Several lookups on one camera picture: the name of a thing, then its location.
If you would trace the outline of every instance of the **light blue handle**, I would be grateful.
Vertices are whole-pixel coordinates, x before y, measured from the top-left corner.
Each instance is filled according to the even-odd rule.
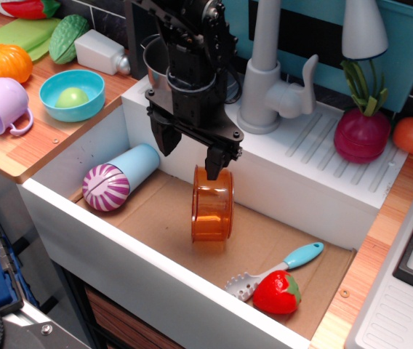
[[[313,244],[299,247],[291,252],[289,256],[284,258],[284,262],[287,263],[289,269],[300,267],[317,257],[323,251],[323,248],[324,244],[322,242],[315,242]]]

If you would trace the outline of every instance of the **cardboard sink bottom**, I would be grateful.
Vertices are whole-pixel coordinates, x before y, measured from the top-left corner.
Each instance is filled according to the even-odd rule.
[[[261,273],[294,249],[319,241],[235,204],[232,233],[225,243],[192,243],[192,185],[159,170],[115,211],[99,212],[82,198],[77,204],[221,289],[232,276]],[[309,340],[355,257],[355,251],[322,242],[324,251],[314,261],[290,271],[302,294],[299,309],[289,316],[270,314]]]

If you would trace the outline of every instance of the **red strawberry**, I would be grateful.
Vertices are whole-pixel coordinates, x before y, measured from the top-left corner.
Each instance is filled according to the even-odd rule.
[[[273,271],[266,276],[253,295],[253,304],[257,308],[274,314],[289,314],[296,311],[300,300],[297,282],[284,270]]]

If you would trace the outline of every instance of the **toy orange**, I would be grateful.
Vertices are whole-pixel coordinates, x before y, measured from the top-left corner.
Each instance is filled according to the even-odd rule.
[[[32,74],[31,56],[22,48],[12,44],[0,44],[0,77],[26,82]]]

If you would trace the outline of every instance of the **green ball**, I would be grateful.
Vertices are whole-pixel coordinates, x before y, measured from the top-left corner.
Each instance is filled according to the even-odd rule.
[[[89,101],[89,96],[84,90],[77,87],[69,87],[61,92],[55,104],[56,108],[73,108]]]

